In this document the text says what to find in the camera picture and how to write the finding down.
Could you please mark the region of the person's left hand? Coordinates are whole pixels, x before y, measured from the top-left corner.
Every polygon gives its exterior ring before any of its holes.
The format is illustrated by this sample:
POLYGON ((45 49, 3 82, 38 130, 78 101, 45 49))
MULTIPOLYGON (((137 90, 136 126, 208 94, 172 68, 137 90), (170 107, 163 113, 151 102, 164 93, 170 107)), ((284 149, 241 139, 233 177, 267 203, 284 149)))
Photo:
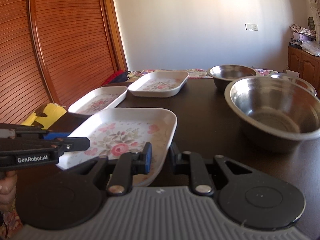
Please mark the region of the person's left hand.
POLYGON ((17 171, 9 171, 1 179, 0 210, 8 212, 16 196, 17 171))

